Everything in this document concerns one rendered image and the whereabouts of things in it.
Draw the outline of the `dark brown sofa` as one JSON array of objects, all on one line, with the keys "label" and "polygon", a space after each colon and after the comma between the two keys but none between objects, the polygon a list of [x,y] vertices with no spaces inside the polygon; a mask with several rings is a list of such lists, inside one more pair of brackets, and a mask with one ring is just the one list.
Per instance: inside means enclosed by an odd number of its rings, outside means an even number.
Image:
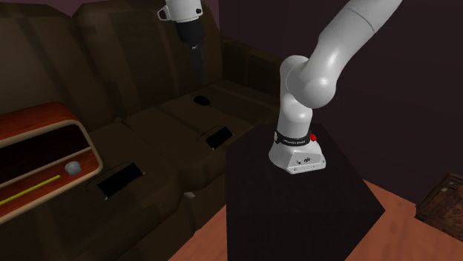
[{"label": "dark brown sofa", "polygon": [[[201,17],[203,69],[191,63],[163,0],[107,0],[74,16],[0,3],[0,114],[50,102],[83,124],[103,171],[143,176],[108,200],[85,182],[0,225],[0,261],[169,261],[226,203],[226,145],[278,117],[281,58],[222,37]],[[205,96],[211,107],[194,103]]]}]

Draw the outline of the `small black flat rectangular device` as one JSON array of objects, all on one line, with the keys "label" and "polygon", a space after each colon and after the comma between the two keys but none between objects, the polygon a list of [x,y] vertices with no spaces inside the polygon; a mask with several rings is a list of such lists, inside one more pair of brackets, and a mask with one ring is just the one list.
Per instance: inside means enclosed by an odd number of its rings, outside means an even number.
[{"label": "small black flat rectangular device", "polygon": [[212,150],[215,150],[233,136],[234,134],[226,126],[216,125],[213,128],[208,129],[206,132],[200,134],[196,142],[199,142],[204,137],[206,144]]}]

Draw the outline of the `large black flat rectangular device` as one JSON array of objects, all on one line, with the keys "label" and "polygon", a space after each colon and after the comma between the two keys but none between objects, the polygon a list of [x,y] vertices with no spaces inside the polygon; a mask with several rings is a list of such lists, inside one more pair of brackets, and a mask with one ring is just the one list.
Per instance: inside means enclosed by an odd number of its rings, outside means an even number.
[{"label": "large black flat rectangular device", "polygon": [[145,172],[141,171],[134,162],[122,162],[90,178],[85,184],[83,191],[89,192],[89,186],[91,183],[106,175],[108,172],[110,172],[111,175],[96,185],[105,196],[105,200],[108,200],[135,179],[138,179],[145,174]]}]

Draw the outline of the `red-brown wooden shelf table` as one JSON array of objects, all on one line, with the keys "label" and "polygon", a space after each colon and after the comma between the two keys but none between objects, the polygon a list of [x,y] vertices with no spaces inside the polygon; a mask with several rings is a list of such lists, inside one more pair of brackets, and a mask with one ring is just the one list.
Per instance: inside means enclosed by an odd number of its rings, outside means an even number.
[{"label": "red-brown wooden shelf table", "polygon": [[[70,175],[67,163],[82,171]],[[97,175],[102,160],[88,132],[68,107],[50,102],[0,114],[0,201],[44,182],[61,178],[0,205],[0,224]]]}]

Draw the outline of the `black robot stand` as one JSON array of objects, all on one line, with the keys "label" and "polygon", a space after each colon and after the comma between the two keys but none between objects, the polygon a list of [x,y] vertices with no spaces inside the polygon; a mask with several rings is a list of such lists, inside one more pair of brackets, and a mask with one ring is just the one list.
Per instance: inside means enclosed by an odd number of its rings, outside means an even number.
[{"label": "black robot stand", "polygon": [[228,261],[345,261],[384,208],[321,123],[326,167],[289,174],[269,160],[275,125],[226,150]]}]

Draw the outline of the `yellow-green thin stick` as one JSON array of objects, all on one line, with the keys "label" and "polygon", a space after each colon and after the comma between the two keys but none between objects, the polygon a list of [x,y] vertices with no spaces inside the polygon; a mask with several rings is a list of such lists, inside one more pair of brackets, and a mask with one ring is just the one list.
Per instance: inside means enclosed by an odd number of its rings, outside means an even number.
[{"label": "yellow-green thin stick", "polygon": [[53,181],[55,181],[55,180],[57,180],[57,179],[59,179],[59,178],[61,178],[61,175],[56,175],[56,176],[54,176],[54,177],[52,177],[52,178],[49,178],[49,179],[45,180],[44,182],[40,182],[39,184],[34,185],[34,186],[32,186],[32,187],[29,187],[29,188],[26,189],[26,190],[20,191],[20,192],[18,192],[17,194],[14,194],[14,195],[12,195],[12,196],[6,198],[6,199],[1,200],[1,201],[0,201],[0,205],[4,205],[4,204],[6,204],[6,203],[8,203],[8,202],[10,202],[10,201],[12,201],[12,200],[14,200],[14,199],[17,199],[17,198],[19,198],[19,197],[21,197],[21,196],[24,196],[25,194],[28,194],[28,193],[30,193],[31,191],[34,191],[34,190],[36,190],[37,188],[40,188],[40,187],[42,187],[42,186],[44,186],[44,185],[46,185],[46,184],[49,184],[49,183],[51,183],[51,182],[53,182]]}]

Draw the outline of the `brown wooden chest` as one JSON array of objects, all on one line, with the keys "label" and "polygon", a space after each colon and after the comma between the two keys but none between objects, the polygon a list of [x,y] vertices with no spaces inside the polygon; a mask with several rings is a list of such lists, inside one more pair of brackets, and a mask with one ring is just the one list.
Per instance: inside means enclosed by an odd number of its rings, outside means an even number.
[{"label": "brown wooden chest", "polygon": [[447,172],[417,204],[415,218],[463,242],[463,175]]}]

